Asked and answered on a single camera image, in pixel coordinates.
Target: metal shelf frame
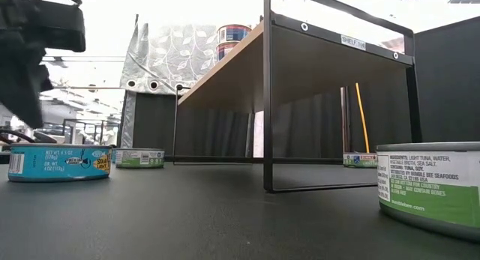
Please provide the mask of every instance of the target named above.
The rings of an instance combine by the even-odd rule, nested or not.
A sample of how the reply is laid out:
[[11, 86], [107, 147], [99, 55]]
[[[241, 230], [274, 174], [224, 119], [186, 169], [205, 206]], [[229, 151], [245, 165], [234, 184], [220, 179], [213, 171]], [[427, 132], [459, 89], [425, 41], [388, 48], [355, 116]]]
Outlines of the metal shelf frame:
[[[274, 86], [275, 76], [273, 75], [273, 66], [275, 65], [274, 56], [272, 55], [272, 26], [277, 25], [283, 28], [294, 29], [298, 32], [306, 32], [305, 28], [297, 26], [293, 28], [288, 24], [290, 21], [287, 17], [281, 17], [275, 15], [272, 12], [272, 0], [263, 0], [263, 16], [264, 16], [264, 30], [263, 30], [263, 105], [264, 105], [264, 125], [263, 125], [263, 188], [269, 193], [291, 193], [311, 190], [335, 190], [357, 187], [374, 187], [377, 184], [335, 184], [335, 185], [322, 185], [322, 186], [309, 186], [309, 187], [294, 187], [286, 189], [278, 189], [274, 186], [274, 158], [273, 158], [273, 130], [272, 130], [272, 111], [273, 111], [273, 96], [272, 89]], [[410, 114], [410, 130], [412, 134], [412, 142], [422, 141], [422, 129], [420, 125], [420, 111], [419, 111], [419, 97], [416, 82], [416, 69], [415, 69], [415, 42], [413, 31], [405, 28], [401, 25], [397, 25], [393, 22], [389, 22], [385, 19], [380, 19], [375, 16], [352, 7], [348, 4], [337, 0], [311, 0], [319, 4], [329, 6], [331, 8], [341, 10], [345, 13], [349, 13], [359, 19], [379, 25], [383, 28], [387, 28], [391, 31], [401, 33], [405, 42], [405, 55], [411, 57], [411, 66], [406, 69], [406, 83], [408, 90], [409, 101], [409, 114]], [[329, 40], [333, 43], [341, 43], [337, 34], [336, 37], [332, 37], [335, 34], [331, 31], [327, 31], [321, 28], [317, 28], [317, 31], [311, 31], [308, 29], [309, 35], [318, 37], [320, 40]], [[382, 56], [383, 58], [394, 58], [390, 55], [393, 53], [387, 49], [382, 49], [378, 46], [367, 47], [366, 52], [372, 55]]]
[[[413, 31], [401, 25], [394, 24], [384, 19], [371, 16], [362, 10], [344, 4], [336, 0], [311, 0], [319, 4], [332, 7], [337, 10], [349, 13], [359, 19], [379, 25], [392, 31], [403, 34], [405, 42], [405, 54], [392, 52], [388, 49], [366, 43], [365, 49], [358, 51], [365, 51], [371, 55], [376, 55], [381, 58], [389, 59], [391, 61], [399, 62], [406, 65], [406, 84], [408, 91], [409, 115], [410, 115], [410, 130], [412, 135], [412, 142], [422, 142], [422, 130], [420, 125], [419, 112], [419, 98], [416, 82], [415, 69], [415, 44]], [[307, 23], [302, 23], [286, 16], [277, 15], [272, 12], [271, 0], [264, 0], [263, 12], [263, 114], [264, 114], [264, 155], [263, 158], [246, 157], [188, 157], [176, 155], [176, 138], [177, 138], [177, 116], [179, 107], [179, 91], [182, 89], [190, 89], [182, 86], [176, 87], [175, 93], [175, 124], [173, 131], [173, 147], [172, 156], [166, 159], [171, 160], [174, 164], [189, 163], [199, 165], [222, 165], [232, 163], [262, 163], [263, 164], [263, 187], [268, 193], [292, 193], [312, 190], [336, 190], [359, 187], [375, 187], [377, 183], [361, 183], [361, 184], [329, 184], [322, 186], [307, 186], [307, 187], [293, 187], [293, 188], [275, 188], [274, 186], [274, 164], [288, 164], [288, 163], [315, 163], [315, 164], [342, 164], [342, 159], [325, 159], [325, 158], [274, 158], [273, 157], [273, 130], [272, 130], [272, 111], [273, 111], [273, 86], [275, 75], [273, 67], [275, 66], [275, 57], [272, 55], [272, 27], [277, 26], [287, 28], [289, 30], [307, 34], [308, 36], [316, 37], [318, 40], [327, 40], [331, 43], [342, 44], [341, 34], [333, 31], [328, 31], [323, 28], [308, 26]]]

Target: dark floor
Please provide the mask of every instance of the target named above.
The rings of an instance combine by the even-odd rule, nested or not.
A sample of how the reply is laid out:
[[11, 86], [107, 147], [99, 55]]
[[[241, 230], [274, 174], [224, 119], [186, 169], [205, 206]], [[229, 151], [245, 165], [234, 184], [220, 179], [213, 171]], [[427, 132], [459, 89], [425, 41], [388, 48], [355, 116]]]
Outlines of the dark floor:
[[[287, 173], [297, 184], [375, 180], [339, 166], [277, 169], [283, 185]], [[380, 214], [375, 187], [272, 195], [260, 170], [168, 165], [15, 184], [0, 166], [0, 259], [480, 259], [478, 244]]]

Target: blue tuna can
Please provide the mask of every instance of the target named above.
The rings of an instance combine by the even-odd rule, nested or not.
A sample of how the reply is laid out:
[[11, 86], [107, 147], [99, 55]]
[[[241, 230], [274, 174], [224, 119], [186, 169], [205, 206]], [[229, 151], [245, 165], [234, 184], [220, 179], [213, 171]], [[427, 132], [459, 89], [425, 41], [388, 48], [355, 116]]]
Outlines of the blue tuna can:
[[218, 29], [218, 43], [241, 41], [252, 31], [246, 25], [225, 25]]
[[108, 178], [111, 159], [109, 146], [12, 144], [8, 179], [52, 182]]

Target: tuna can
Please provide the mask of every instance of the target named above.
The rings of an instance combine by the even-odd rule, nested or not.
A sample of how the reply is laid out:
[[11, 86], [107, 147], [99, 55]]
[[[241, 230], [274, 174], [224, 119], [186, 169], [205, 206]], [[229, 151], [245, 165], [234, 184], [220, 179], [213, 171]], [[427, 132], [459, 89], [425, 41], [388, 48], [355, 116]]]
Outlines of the tuna can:
[[164, 167], [165, 151], [153, 148], [117, 148], [115, 166], [125, 169]]
[[52, 182], [108, 178], [111, 158], [109, 146], [12, 144], [8, 179]]
[[232, 49], [237, 45], [239, 42], [226, 42], [226, 43], [221, 43], [217, 46], [217, 56], [218, 56], [218, 61], [220, 61], [222, 58], [224, 58]]
[[343, 166], [356, 168], [376, 168], [377, 155], [367, 153], [344, 153]]
[[252, 28], [247, 27], [246, 25], [225, 25], [221, 26], [218, 31], [218, 43], [226, 43], [231, 41], [241, 41], [243, 38], [252, 31]]
[[480, 142], [379, 145], [381, 210], [433, 232], [480, 241]]

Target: yellow pole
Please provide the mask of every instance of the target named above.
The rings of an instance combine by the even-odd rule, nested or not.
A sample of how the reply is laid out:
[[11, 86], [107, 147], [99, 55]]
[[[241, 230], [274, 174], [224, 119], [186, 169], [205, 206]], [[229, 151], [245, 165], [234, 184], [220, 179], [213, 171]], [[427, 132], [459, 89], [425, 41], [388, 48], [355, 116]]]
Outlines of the yellow pole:
[[360, 107], [360, 115], [361, 115], [361, 124], [363, 125], [363, 135], [365, 137], [365, 147], [367, 148], [367, 153], [370, 153], [370, 146], [368, 144], [368, 133], [367, 133], [367, 125], [365, 123], [365, 116], [363, 114], [363, 106], [362, 106], [362, 98], [360, 97], [360, 87], [358, 83], [355, 83], [355, 87], [357, 88], [357, 98], [358, 98], [358, 106]]

